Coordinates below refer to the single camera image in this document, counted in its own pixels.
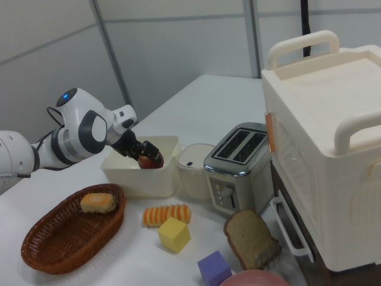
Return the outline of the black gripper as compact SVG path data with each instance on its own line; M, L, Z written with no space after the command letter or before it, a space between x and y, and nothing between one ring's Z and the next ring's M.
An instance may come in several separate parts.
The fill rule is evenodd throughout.
M138 160L139 156L143 156L156 163L160 162L159 149L149 141L139 142L132 130L125 131L111 147L124 157Z

